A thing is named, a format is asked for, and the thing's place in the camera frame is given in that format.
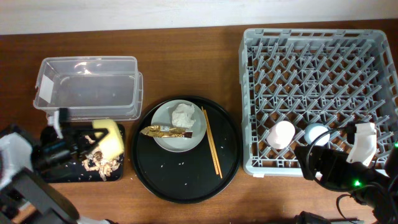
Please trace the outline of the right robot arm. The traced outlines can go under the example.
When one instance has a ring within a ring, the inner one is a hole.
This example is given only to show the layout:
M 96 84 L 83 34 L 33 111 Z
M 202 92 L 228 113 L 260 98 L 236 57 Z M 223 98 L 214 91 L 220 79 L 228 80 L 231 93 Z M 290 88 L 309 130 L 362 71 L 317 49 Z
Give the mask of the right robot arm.
M 397 223 L 397 177 L 388 177 L 360 162 L 347 162 L 348 154 L 323 146 L 297 146 L 294 154 L 303 177 L 324 189 L 347 192 L 373 209 L 379 223 Z

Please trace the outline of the pink cup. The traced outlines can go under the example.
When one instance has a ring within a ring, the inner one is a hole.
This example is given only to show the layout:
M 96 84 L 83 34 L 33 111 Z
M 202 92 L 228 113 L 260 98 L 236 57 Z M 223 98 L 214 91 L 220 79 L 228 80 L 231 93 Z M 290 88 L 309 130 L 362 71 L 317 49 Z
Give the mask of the pink cup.
M 267 143 L 274 149 L 286 148 L 295 135 L 295 127 L 289 121 L 280 121 L 270 128 Z

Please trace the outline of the yellow bowl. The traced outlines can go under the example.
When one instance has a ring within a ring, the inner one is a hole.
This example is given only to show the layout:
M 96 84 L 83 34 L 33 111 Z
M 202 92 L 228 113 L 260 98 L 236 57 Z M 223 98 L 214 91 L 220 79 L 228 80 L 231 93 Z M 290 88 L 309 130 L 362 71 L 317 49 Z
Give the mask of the yellow bowl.
M 107 161 L 124 153 L 124 143 L 118 125 L 112 119 L 97 119 L 92 121 L 94 129 L 107 129 L 108 133 L 99 141 L 103 158 Z

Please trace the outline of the gold snack wrapper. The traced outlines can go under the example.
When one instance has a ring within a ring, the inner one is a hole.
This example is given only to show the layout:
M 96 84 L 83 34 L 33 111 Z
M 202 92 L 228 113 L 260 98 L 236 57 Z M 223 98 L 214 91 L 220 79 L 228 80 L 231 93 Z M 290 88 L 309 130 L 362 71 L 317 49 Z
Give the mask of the gold snack wrapper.
M 192 138 L 193 136 L 192 131 L 170 126 L 147 126 L 140 133 L 153 138 Z

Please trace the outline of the blue cup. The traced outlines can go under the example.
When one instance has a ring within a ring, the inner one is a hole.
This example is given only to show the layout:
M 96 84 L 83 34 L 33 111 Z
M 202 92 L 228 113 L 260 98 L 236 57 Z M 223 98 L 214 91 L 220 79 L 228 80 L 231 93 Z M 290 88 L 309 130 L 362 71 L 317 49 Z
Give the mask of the blue cup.
M 311 144 L 317 137 L 328 131 L 328 128 L 320 123 L 309 124 L 305 129 L 304 140 L 307 144 Z M 324 146 L 330 140 L 330 134 L 323 136 L 316 142 L 316 146 Z

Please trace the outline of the white tissue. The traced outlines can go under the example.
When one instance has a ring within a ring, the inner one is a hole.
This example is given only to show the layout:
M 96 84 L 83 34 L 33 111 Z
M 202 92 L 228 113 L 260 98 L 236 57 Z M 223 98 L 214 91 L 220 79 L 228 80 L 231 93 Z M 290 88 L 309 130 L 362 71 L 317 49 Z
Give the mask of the white tissue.
M 179 104 L 172 112 L 172 125 L 178 128 L 190 129 L 196 121 L 192 119 L 194 112 L 195 108 L 193 105 Z

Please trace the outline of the food scraps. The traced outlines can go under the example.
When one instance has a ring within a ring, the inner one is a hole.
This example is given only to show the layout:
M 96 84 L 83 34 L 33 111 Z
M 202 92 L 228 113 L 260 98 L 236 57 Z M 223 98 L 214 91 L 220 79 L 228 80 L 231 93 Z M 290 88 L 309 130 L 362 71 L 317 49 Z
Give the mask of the food scraps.
M 97 171 L 102 181 L 107 181 L 111 174 L 118 170 L 121 166 L 119 156 L 115 159 L 105 159 L 104 154 L 99 146 L 96 146 L 82 162 L 87 172 Z

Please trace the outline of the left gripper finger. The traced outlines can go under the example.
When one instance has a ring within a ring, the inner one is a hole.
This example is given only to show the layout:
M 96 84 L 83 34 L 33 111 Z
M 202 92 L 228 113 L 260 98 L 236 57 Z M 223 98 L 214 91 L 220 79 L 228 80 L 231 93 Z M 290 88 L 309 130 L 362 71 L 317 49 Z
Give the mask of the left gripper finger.
M 84 143 L 82 145 L 79 145 L 77 159 L 79 161 L 86 160 L 89 155 L 99 146 L 99 142 L 96 141 L 94 143 Z
M 74 137 L 79 145 L 98 146 L 108 134 L 107 128 L 78 128 Z

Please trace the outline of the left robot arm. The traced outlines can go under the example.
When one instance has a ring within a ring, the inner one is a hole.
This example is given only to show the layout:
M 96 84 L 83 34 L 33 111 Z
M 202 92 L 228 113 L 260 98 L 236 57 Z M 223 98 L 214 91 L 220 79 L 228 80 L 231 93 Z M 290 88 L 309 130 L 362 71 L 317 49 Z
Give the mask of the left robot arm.
M 12 124 L 1 131 L 1 223 L 12 223 L 27 203 L 36 212 L 25 223 L 112 223 L 82 217 L 74 205 L 38 175 L 71 158 L 79 159 L 85 145 L 67 136 L 65 141 L 43 146 Z

